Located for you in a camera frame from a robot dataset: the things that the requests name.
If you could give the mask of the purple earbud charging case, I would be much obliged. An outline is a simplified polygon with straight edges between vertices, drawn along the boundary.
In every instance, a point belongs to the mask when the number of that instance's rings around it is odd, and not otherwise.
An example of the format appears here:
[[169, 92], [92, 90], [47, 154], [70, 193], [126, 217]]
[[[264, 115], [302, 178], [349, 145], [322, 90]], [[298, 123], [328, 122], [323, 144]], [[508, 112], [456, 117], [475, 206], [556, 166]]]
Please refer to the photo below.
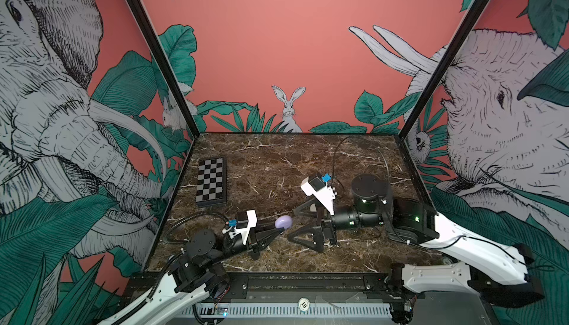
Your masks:
[[290, 215], [283, 215], [278, 217], [274, 222], [275, 228], [290, 229], [293, 226], [293, 218]]

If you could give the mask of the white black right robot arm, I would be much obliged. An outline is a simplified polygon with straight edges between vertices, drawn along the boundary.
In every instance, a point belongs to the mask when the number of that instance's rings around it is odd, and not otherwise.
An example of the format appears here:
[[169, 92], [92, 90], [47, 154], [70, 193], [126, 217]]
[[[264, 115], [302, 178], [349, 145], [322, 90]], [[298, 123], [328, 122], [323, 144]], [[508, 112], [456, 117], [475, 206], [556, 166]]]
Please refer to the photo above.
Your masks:
[[385, 227], [389, 239], [420, 249], [443, 252], [449, 265], [394, 264], [382, 291], [396, 300], [424, 292], [462, 292], [478, 295], [498, 307], [516, 309], [545, 298], [541, 281], [529, 273], [534, 257], [524, 244], [507, 246], [461, 227], [429, 204], [394, 198], [388, 181], [376, 175], [357, 175], [351, 183], [353, 203], [336, 206], [329, 175], [314, 175], [301, 185], [308, 197], [294, 213], [314, 221], [287, 239], [316, 252], [336, 244], [341, 230]]

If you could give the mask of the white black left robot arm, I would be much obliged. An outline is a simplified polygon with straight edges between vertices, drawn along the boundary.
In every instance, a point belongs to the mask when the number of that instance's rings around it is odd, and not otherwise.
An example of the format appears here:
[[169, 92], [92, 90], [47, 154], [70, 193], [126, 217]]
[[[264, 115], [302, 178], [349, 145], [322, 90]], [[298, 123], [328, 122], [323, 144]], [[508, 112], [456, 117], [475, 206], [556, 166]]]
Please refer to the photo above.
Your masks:
[[114, 316], [100, 324], [165, 324], [182, 310], [209, 298], [218, 301], [231, 288], [222, 262], [247, 253], [254, 260], [285, 230], [292, 219], [261, 224], [231, 220], [218, 235], [198, 231], [159, 272], [154, 285]]

